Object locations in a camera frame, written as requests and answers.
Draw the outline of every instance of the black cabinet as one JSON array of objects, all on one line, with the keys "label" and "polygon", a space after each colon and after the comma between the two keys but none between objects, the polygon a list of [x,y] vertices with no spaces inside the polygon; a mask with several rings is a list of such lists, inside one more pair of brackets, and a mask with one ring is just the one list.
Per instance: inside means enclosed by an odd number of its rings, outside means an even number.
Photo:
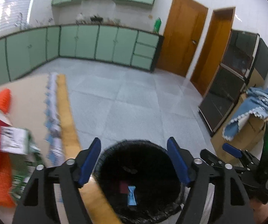
[{"label": "black cabinet", "polygon": [[268,73],[268,47],[259,34],[232,30],[210,88],[199,105],[213,135],[236,105],[253,70],[263,80]]}]

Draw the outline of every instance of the person's hand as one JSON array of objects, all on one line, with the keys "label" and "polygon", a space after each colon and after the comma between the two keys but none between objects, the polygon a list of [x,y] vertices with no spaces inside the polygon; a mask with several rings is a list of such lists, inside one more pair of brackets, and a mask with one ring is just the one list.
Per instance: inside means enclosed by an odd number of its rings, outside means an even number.
[{"label": "person's hand", "polygon": [[264,205],[258,199],[253,198],[250,200],[250,206],[253,209],[256,224],[261,224],[268,218],[268,204]]}]

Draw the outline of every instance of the trash can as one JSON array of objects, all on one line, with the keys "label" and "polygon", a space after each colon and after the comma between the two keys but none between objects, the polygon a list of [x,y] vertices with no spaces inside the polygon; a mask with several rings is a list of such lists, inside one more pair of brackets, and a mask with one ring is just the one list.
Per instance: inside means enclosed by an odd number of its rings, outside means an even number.
[{"label": "trash can", "polygon": [[[150,141],[123,141],[100,156],[93,175],[125,224],[160,223],[181,211],[184,187],[167,151]],[[134,186],[135,205],[129,205]]]}]

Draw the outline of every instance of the green bottle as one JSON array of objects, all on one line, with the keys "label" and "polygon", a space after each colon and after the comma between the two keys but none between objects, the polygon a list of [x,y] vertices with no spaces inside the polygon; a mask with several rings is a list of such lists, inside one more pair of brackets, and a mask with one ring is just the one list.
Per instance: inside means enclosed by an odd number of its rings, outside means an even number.
[{"label": "green bottle", "polygon": [[156,22],[154,23],[154,32],[155,33],[159,33],[160,27],[161,27],[162,21],[160,18],[158,18],[156,20]]}]

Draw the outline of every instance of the screw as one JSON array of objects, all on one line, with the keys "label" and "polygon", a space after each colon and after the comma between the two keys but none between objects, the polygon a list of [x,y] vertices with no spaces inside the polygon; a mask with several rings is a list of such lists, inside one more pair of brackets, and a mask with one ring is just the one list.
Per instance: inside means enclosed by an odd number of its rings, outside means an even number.
[{"label": "screw", "polygon": [[74,163],[75,163],[75,159],[72,159],[72,158],[66,161],[67,165],[73,165]]},{"label": "screw", "polygon": [[227,169],[232,169],[232,165],[229,164],[229,163],[226,163],[226,164],[225,164],[225,167],[226,167]]},{"label": "screw", "polygon": [[43,170],[43,169],[44,169],[44,165],[40,164],[40,165],[37,166],[37,170],[40,171],[40,170]]},{"label": "screw", "polygon": [[202,164],[202,160],[201,160],[200,158],[195,158],[195,159],[194,159],[194,162],[195,162],[196,164]]}]

